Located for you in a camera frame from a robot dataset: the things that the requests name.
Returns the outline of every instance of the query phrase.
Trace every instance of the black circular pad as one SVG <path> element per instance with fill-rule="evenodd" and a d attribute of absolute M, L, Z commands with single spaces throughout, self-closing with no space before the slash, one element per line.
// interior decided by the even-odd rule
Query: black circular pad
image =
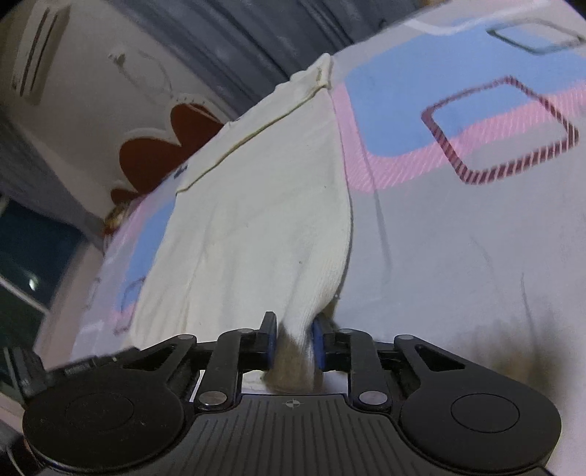
<path fill-rule="evenodd" d="M 183 427 L 183 406 L 151 372 L 104 367 L 33 399 L 22 427 L 31 449 L 52 466 L 110 472 L 168 448 Z"/>
<path fill-rule="evenodd" d="M 114 430 L 126 423 L 134 413 L 130 400 L 117 393 L 101 392 L 82 395 L 65 410 L 65 418 L 84 431 Z"/>
<path fill-rule="evenodd" d="M 534 466 L 553 451 L 561 431 L 549 400 L 488 370 L 426 375 L 403 404 L 400 425 L 431 459 L 474 472 Z"/>
<path fill-rule="evenodd" d="M 519 410 L 506 398 L 475 393 L 456 400 L 452 404 L 452 416 L 469 430 L 500 433 L 519 421 Z"/>

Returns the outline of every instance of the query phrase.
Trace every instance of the white wall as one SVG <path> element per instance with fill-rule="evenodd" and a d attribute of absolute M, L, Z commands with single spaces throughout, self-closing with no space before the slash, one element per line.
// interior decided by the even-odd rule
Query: white wall
<path fill-rule="evenodd" d="M 23 1 L 12 15 L 0 62 L 0 102 L 89 209 L 101 210 L 104 194 L 126 183 L 118 163 L 124 133 L 139 127 L 164 128 L 169 94 L 160 92 L 168 85 L 158 63 L 172 91 L 202 94 L 234 117 L 163 46 L 103 0 L 72 2 L 40 104 L 28 104 L 9 89 L 9 82 L 33 4 L 34 0 Z M 108 59 L 119 48 L 126 51 L 125 67 L 140 88 Z M 139 50 L 154 59 L 141 56 Z"/>
<path fill-rule="evenodd" d="M 102 253 L 90 244 L 83 244 L 72 258 L 35 342 L 45 368 L 69 361 L 88 292 L 103 261 Z"/>

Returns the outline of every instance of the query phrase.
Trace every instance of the blanket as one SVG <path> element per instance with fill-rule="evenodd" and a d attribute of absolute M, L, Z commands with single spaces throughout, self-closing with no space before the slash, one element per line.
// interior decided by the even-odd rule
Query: blanket
<path fill-rule="evenodd" d="M 331 59 L 261 101 L 189 161 L 135 310 L 130 343 L 215 340 L 278 317 L 273 389 L 314 386 L 308 327 L 332 299 L 350 239 Z M 263 387 L 245 375 L 246 388 Z"/>

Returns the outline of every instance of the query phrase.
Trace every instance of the bed sheet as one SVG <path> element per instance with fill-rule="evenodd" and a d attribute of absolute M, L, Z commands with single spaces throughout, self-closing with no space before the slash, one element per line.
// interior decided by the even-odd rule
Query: bed sheet
<path fill-rule="evenodd" d="M 456 0 L 332 73 L 353 215 L 335 322 L 538 388 L 567 475 L 586 465 L 585 36 L 563 1 Z"/>
<path fill-rule="evenodd" d="M 121 350 L 142 284 L 175 207 L 183 164 L 146 196 L 120 227 L 87 297 L 71 360 Z"/>

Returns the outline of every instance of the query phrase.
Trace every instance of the air conditioner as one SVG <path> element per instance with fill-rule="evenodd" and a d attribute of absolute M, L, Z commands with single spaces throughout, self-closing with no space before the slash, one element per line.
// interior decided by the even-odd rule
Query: air conditioner
<path fill-rule="evenodd" d="M 40 99 L 70 7 L 69 0 L 38 0 L 30 12 L 16 54 L 11 87 L 33 103 Z"/>

